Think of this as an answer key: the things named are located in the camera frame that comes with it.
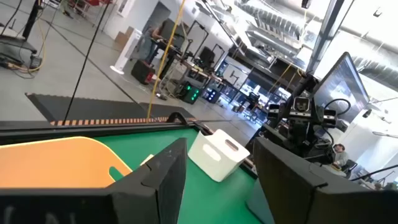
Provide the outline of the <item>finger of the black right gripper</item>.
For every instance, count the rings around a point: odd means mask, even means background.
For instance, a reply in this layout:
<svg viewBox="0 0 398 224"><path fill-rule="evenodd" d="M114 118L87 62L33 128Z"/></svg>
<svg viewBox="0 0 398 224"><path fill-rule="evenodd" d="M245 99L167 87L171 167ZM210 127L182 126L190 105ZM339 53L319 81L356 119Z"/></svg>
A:
<svg viewBox="0 0 398 224"><path fill-rule="evenodd" d="M335 110L325 109L323 112L322 125L324 127L335 127L337 122L337 115Z"/></svg>
<svg viewBox="0 0 398 224"><path fill-rule="evenodd" d="M275 120L279 117L279 105L269 105L267 118Z"/></svg>

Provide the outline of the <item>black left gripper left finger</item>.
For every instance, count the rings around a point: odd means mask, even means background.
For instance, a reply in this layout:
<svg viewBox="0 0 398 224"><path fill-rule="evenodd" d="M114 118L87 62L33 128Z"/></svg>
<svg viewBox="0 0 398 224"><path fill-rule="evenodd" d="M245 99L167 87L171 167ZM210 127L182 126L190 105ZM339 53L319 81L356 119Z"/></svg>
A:
<svg viewBox="0 0 398 224"><path fill-rule="evenodd" d="M180 138L104 188L0 189L0 224L177 224L186 169Z"/></svg>

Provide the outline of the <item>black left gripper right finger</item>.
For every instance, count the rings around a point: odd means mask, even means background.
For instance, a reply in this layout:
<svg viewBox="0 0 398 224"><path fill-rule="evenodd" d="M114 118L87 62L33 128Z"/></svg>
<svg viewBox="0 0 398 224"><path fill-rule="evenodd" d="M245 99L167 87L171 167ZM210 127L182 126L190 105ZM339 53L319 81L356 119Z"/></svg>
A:
<svg viewBox="0 0 398 224"><path fill-rule="evenodd" d="M265 138L254 163L275 224L398 224L398 190L370 190Z"/></svg>

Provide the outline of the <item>large black monitor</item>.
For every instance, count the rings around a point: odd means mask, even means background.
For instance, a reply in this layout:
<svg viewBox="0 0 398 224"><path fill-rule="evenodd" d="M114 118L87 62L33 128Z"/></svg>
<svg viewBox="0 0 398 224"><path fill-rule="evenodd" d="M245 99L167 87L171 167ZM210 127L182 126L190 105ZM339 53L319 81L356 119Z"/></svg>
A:
<svg viewBox="0 0 398 224"><path fill-rule="evenodd" d="M351 123L369 103L369 95L348 52L344 52L313 92L315 104L335 110Z"/></svg>

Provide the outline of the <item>person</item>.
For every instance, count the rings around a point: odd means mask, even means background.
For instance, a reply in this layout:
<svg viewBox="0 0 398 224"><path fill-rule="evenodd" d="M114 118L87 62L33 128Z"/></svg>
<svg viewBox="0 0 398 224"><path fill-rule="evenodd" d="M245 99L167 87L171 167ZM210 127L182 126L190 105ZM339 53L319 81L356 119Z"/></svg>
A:
<svg viewBox="0 0 398 224"><path fill-rule="evenodd" d="M157 46L158 40L164 40L165 38L161 36L161 33L166 25L166 20L162 21L158 25L150 26L146 32L146 43L149 45L149 52L147 53L147 57L145 58L145 62L150 65L152 62L152 56L155 52L155 48Z"/></svg>
<svg viewBox="0 0 398 224"><path fill-rule="evenodd" d="M335 160L333 165L336 167L343 167L346 165L348 161L348 154L345 151L345 147L342 144L335 144L333 146L333 150L335 152Z"/></svg>

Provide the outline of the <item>computer with blue lights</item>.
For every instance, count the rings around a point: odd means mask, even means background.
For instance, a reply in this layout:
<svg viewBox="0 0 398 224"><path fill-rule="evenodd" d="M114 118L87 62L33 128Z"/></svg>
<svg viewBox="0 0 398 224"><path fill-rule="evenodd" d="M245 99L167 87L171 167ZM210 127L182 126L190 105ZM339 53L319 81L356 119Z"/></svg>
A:
<svg viewBox="0 0 398 224"><path fill-rule="evenodd" d="M203 98L209 103L216 103L219 97L220 92L212 88L207 88L203 94Z"/></svg>

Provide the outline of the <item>grey metal pillar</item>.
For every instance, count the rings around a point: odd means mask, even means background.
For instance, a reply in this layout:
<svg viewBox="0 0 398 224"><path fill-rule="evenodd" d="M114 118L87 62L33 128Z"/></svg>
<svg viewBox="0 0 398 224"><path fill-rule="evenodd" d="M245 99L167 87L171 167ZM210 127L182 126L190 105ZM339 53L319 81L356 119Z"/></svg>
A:
<svg viewBox="0 0 398 224"><path fill-rule="evenodd" d="M345 0L330 0L310 60L307 64L306 73L315 72L333 40L345 16L345 12L340 12L344 3Z"/></svg>

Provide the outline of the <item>computer with green lights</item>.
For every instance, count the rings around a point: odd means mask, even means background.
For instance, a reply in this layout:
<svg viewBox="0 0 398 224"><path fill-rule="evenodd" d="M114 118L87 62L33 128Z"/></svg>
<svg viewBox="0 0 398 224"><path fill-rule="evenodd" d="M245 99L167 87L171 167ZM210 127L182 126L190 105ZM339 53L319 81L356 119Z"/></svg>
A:
<svg viewBox="0 0 398 224"><path fill-rule="evenodd" d="M196 87L189 82L185 82L180 92L180 99L193 105L200 95L201 89L199 87Z"/></svg>

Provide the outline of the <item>orange plastic bin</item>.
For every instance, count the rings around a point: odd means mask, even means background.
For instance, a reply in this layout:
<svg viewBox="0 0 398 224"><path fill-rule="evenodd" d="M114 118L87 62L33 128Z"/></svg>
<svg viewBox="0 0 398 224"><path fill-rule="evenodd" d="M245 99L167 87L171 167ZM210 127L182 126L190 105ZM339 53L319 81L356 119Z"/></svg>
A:
<svg viewBox="0 0 398 224"><path fill-rule="evenodd" d="M108 146L70 137L0 146L0 189L104 188L132 169Z"/></svg>

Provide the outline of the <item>black striped floor mat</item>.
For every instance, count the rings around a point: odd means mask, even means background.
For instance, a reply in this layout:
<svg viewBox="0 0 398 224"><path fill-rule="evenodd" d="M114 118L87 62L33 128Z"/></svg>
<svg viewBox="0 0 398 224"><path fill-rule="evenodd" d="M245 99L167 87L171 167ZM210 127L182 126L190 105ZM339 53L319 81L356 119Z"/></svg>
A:
<svg viewBox="0 0 398 224"><path fill-rule="evenodd" d="M164 123L173 113L181 114L188 122L196 120L179 106L36 93L27 93L26 97L53 126Z"/></svg>

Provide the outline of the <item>black box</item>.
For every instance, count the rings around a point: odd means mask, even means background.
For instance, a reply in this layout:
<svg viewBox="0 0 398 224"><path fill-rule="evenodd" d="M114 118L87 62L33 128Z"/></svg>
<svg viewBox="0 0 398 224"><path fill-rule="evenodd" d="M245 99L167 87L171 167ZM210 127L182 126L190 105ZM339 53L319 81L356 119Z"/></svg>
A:
<svg viewBox="0 0 398 224"><path fill-rule="evenodd" d="M154 73L155 70L143 60L138 60L131 70L131 75L143 85L150 83Z"/></svg>

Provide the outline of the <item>white tower appliance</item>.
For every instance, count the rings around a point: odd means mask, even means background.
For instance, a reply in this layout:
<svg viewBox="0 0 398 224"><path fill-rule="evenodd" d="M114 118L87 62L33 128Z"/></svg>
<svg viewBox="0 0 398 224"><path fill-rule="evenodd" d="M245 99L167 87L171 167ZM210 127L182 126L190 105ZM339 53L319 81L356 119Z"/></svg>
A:
<svg viewBox="0 0 398 224"><path fill-rule="evenodd" d="M142 32L133 27L128 27L127 31L119 32L116 36L115 42L123 47L117 61L114 65L110 66L114 72L123 75L124 67L130 59L135 47L139 43Z"/></svg>

